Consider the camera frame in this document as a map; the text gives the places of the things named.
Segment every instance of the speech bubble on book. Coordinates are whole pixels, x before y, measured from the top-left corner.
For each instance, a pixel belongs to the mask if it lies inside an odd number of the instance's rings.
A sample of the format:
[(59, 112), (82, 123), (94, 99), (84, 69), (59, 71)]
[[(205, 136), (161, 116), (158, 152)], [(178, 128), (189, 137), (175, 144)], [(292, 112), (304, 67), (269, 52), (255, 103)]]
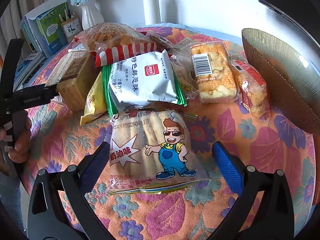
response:
[(57, 23), (51, 24), (47, 28), (47, 36), (50, 37), (52, 34), (55, 34), (57, 29), (58, 29), (58, 24)]

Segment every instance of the white wall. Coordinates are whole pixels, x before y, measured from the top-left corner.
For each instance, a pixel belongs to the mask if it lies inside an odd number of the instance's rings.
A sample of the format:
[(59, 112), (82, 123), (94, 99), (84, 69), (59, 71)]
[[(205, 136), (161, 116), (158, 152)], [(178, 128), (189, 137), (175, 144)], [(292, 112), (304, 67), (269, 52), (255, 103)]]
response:
[[(98, 0), (106, 21), (144, 25), (142, 0)], [(258, 0), (159, 0), (163, 22), (181, 23), (241, 37), (243, 28), (257, 28), (287, 42), (320, 67), (320, 49), (298, 27)], [(78, 14), (80, 8), (72, 8)]]

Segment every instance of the metal screw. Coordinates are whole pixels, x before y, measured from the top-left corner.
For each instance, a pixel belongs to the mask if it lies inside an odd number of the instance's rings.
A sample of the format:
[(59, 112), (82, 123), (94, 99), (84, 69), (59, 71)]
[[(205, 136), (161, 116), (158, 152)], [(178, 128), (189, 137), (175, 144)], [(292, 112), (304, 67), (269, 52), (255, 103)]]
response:
[(41, 175), (44, 175), (45, 174), (45, 169), (41, 169), (39, 170), (38, 174), (41, 176)]
[(283, 176), (283, 175), (284, 175), (284, 173), (283, 173), (282, 170), (277, 170), (277, 174), (278, 174), (279, 176)]
[(248, 170), (249, 172), (254, 172), (254, 171), (256, 170), (256, 168), (253, 167), (252, 165), (249, 165), (249, 166), (247, 167), (247, 170)]
[(75, 166), (75, 165), (70, 165), (70, 166), (68, 167), (68, 171), (75, 171), (76, 168), (77, 168), (77, 166)]

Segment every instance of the tablecloth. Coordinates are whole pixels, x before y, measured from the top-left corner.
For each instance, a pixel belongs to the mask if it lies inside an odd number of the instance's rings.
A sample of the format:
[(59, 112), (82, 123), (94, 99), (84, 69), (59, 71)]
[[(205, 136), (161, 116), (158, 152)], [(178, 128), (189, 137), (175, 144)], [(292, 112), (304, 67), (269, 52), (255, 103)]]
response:
[[(185, 37), (196, 41), (215, 41), (213, 37), (172, 27), (138, 28), (152, 30), (172, 43)], [(225, 42), (228, 53), (245, 61), (243, 47)], [(42, 71), (34, 84), (46, 82), (59, 59), (71, 43)], [(168, 194), (106, 195), (108, 166), (104, 169), (91, 193), (88, 203), (105, 227), (116, 239), (206, 239), (234, 204), (232, 194), (216, 165), (208, 159), (212, 144), (220, 140), (231, 154), (244, 164), (254, 165), (259, 171), (282, 169), (288, 180), (294, 206), (295, 233), (305, 225), (315, 188), (315, 151), (312, 135), (293, 125), (274, 108), (269, 122), (256, 120), (239, 104), (220, 103), (200, 105), (190, 101), (186, 112), (197, 114), (188, 121), (192, 149), (207, 171), (210, 181), (200, 182), (184, 190)], [(42, 168), (49, 172), (65, 170), (78, 164), (85, 155), (92, 154), (103, 140), (110, 141), (112, 127), (105, 114), (80, 127), (81, 112), (50, 103), (28, 110), (32, 120), (32, 147), (22, 182), (30, 194), (35, 177)], [(60, 192), (62, 204), (71, 224), (81, 230), (67, 196)], [(256, 198), (243, 228), (250, 225), (262, 194)]]

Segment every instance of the ribbed plate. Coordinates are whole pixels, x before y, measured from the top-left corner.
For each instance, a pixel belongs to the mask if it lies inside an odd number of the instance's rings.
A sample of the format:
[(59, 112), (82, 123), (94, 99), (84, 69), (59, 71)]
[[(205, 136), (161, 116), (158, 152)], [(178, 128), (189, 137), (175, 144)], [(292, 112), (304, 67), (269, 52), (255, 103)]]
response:
[(268, 84), (271, 102), (302, 130), (320, 134), (320, 77), (296, 50), (269, 33), (243, 29), (249, 64)]

